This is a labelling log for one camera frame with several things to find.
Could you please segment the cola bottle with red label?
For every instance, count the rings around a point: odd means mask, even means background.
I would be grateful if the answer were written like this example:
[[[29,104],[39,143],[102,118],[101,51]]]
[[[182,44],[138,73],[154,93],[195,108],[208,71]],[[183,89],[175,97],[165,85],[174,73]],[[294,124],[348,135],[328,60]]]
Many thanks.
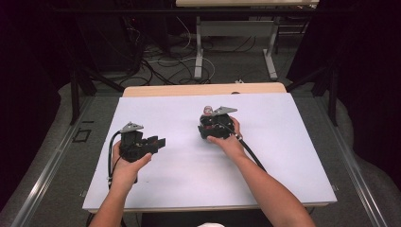
[[[211,106],[205,106],[203,109],[203,114],[202,115],[211,115],[212,116],[212,124],[211,125],[202,125],[200,123],[200,126],[206,127],[206,126],[211,126],[211,127],[215,127],[217,125],[217,115],[214,112],[213,108]]]

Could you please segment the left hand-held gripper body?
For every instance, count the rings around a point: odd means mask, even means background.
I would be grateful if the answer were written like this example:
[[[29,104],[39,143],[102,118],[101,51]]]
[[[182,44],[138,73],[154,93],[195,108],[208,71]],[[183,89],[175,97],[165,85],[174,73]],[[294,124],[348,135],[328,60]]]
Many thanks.
[[[129,122],[119,131],[121,133],[119,155],[130,163],[141,159],[148,153],[145,150],[145,141],[141,129],[143,126]]]

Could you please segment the metal floor rail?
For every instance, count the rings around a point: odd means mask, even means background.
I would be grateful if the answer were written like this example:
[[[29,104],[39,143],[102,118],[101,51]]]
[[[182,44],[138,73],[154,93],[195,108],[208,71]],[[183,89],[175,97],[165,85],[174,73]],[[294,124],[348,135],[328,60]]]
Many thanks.
[[[340,156],[348,172],[348,175],[356,189],[359,200],[361,201],[365,213],[367,214],[373,227],[389,227],[387,221],[384,219],[377,203],[373,197],[373,194],[364,180],[361,169],[355,159],[353,152],[350,147],[346,144],[344,138],[340,133],[340,129],[332,123],[332,120],[328,116],[327,106],[323,97],[315,97],[315,101],[323,115],[323,118],[332,131],[337,144],[340,149]]]
[[[89,212],[82,208],[96,168],[98,147],[92,109],[96,99],[83,99],[81,116],[69,124],[62,109],[14,193],[13,216],[5,227],[84,227]],[[74,143],[78,129],[91,130],[85,143]]]

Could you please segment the black metal stand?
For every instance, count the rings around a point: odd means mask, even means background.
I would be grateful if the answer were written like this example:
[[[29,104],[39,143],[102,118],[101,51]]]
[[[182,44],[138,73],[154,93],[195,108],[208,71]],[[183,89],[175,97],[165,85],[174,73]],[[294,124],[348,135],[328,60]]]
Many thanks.
[[[79,104],[79,91],[82,91],[87,96],[94,96],[97,89],[93,83],[93,79],[106,84],[107,86],[115,89],[117,92],[122,93],[125,88],[103,77],[96,70],[90,67],[73,63],[70,67],[70,85],[71,85],[71,103],[72,103],[72,118],[71,125],[74,125],[80,116]]]
[[[316,82],[311,90],[312,95],[323,96],[325,92],[329,93],[327,114],[331,123],[337,127],[337,97],[339,82],[339,69],[337,66],[320,67],[312,73],[290,83],[290,85],[286,87],[286,90],[291,92],[297,87],[304,85],[313,79],[315,79]]]

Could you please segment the black square floor outlet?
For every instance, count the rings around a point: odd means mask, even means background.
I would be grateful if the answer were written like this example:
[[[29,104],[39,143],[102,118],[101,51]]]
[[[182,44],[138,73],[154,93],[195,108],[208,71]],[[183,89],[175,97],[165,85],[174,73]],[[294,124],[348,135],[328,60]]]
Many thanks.
[[[88,140],[91,132],[92,132],[91,130],[78,129],[76,134],[73,136],[73,142],[74,143],[85,143]]]

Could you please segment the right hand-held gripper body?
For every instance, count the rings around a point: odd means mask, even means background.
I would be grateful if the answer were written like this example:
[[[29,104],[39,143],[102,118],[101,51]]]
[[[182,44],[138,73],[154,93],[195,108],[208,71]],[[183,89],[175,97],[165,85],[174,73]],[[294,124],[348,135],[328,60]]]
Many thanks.
[[[214,112],[217,115],[217,125],[215,126],[215,129],[218,130],[217,138],[226,139],[235,131],[234,122],[229,114],[236,112],[236,109],[220,106]]]

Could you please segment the person's left hand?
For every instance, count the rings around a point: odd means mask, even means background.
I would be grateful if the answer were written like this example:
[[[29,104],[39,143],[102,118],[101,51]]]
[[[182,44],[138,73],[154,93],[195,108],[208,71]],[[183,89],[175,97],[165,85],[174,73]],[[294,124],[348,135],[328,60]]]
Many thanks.
[[[137,180],[139,170],[151,160],[152,154],[147,153],[141,159],[130,163],[121,158],[120,145],[120,141],[113,145],[113,176],[111,191],[128,194],[134,185],[134,182]]]

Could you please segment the dark cloth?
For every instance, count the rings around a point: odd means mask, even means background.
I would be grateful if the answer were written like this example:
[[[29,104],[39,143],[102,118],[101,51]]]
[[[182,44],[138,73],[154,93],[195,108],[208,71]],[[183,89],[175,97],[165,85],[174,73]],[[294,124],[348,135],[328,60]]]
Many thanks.
[[[142,227],[198,227],[217,223],[224,227],[273,227],[261,210],[144,213]]]

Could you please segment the white-legged desk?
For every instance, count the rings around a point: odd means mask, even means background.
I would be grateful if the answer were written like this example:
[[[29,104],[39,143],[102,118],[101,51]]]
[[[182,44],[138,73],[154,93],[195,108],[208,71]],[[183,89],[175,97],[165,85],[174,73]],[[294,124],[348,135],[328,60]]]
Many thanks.
[[[184,9],[216,9],[221,12],[227,9],[299,9],[300,7],[315,8],[320,0],[176,0],[176,6]],[[268,76],[271,80],[278,79],[271,53],[278,36],[280,16],[271,16],[269,20],[217,19],[204,20],[196,17],[197,56],[194,78],[202,76],[204,61],[202,37],[268,37],[268,47],[263,50]]]

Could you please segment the dark computer cabinet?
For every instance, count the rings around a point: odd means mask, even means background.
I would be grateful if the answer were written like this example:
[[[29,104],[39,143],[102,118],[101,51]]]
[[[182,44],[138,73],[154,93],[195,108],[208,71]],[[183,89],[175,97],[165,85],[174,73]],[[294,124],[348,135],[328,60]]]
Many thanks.
[[[138,72],[144,36],[125,18],[81,16],[77,23],[99,72]]]

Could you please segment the person's right hand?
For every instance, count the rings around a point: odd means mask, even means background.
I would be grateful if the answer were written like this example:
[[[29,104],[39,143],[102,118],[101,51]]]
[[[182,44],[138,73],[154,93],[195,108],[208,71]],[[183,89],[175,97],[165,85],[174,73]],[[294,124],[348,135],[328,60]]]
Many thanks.
[[[239,122],[234,117],[231,117],[231,119],[234,122],[234,134],[226,139],[208,136],[207,140],[219,146],[232,161],[237,161],[240,158],[246,158],[247,155],[245,154],[243,146],[236,138],[237,136],[241,136]]]

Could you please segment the dark curtain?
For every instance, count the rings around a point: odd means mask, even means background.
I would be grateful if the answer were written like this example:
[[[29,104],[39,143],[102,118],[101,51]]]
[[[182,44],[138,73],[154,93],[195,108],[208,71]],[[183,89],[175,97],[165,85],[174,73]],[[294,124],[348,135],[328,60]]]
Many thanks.
[[[25,176],[69,82],[44,0],[0,0],[0,211]]]
[[[320,0],[319,9],[353,9],[350,17],[314,17],[287,78],[325,65],[342,38],[338,98],[354,127],[354,151],[401,188],[401,0]]]

